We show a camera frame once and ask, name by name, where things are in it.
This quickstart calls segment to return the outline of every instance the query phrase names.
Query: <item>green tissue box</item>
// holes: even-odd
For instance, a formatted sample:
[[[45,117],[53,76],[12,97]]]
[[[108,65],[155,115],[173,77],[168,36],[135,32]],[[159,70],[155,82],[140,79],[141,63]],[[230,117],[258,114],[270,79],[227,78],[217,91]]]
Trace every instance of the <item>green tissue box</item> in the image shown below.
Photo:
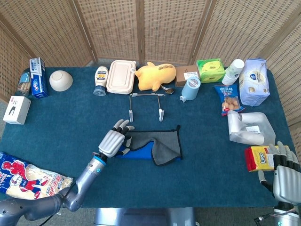
[[[222,81],[225,69],[221,59],[197,60],[197,67],[202,83]]]

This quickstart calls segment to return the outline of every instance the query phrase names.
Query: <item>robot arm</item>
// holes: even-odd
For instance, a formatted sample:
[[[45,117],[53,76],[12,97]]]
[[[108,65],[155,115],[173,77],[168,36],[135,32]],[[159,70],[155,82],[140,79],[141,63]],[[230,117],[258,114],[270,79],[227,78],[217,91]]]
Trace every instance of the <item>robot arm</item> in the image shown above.
[[[301,173],[296,155],[288,147],[278,142],[279,150],[269,145],[274,159],[274,182],[270,184],[262,170],[258,171],[260,183],[265,186],[278,202],[273,214],[266,214],[255,220],[257,225],[260,221],[272,216],[275,225],[298,226],[300,219],[294,209],[294,205],[301,203]]]
[[[8,198],[0,201],[0,226],[15,226],[19,218],[25,216],[27,220],[37,220],[56,214],[61,206],[70,211],[77,211],[83,204],[90,186],[105,167],[107,158],[113,157],[122,145],[125,134],[134,129],[126,126],[129,120],[119,120],[109,130],[100,145],[99,153],[94,153],[92,160],[76,180],[77,192],[72,188],[65,188],[59,194],[36,200]]]

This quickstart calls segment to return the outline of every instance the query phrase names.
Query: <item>table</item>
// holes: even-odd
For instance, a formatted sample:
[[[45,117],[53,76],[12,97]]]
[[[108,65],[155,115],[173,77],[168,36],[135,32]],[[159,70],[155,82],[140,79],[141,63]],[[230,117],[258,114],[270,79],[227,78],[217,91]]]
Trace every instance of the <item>table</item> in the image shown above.
[[[56,92],[48,85],[49,97],[32,98],[25,125],[6,124],[0,150],[43,169],[78,177],[106,132],[120,118],[128,118],[128,95],[93,95],[96,69],[46,68],[48,79],[56,70],[69,72],[73,85],[65,92]],[[294,150],[270,71],[268,78],[271,95],[260,106],[247,106],[245,112],[265,113],[276,141]],[[137,84],[135,80],[134,92],[139,92]],[[182,88],[161,98],[163,122],[158,120],[156,98],[135,99],[132,125],[137,130],[175,129],[180,124],[183,160],[159,167],[151,160],[109,159],[83,207],[275,205],[272,195],[260,185],[257,173],[246,169],[244,149],[249,145],[229,141],[227,117],[221,116],[221,103],[213,88],[216,84],[202,84],[193,101],[179,101]]]

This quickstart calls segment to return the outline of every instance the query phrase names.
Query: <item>yellow plush toy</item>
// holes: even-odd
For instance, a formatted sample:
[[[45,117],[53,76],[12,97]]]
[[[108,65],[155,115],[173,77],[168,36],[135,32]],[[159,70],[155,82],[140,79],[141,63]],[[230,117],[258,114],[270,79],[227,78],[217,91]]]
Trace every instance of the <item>yellow plush toy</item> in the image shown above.
[[[152,91],[156,92],[161,84],[170,83],[174,80],[176,70],[171,64],[155,66],[152,62],[147,62],[146,66],[135,71],[135,75],[139,80],[139,90],[152,89]]]

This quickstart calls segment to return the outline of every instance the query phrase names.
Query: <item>metal spoon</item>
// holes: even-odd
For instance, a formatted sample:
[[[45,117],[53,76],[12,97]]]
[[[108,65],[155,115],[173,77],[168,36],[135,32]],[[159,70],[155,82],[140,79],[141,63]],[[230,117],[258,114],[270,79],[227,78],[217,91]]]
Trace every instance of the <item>metal spoon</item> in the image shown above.
[[[164,86],[160,86],[161,87],[161,89],[163,89],[164,91],[165,91],[165,93],[167,93],[167,94],[173,94],[174,93],[174,89],[173,88],[166,88],[166,87],[164,87]]]

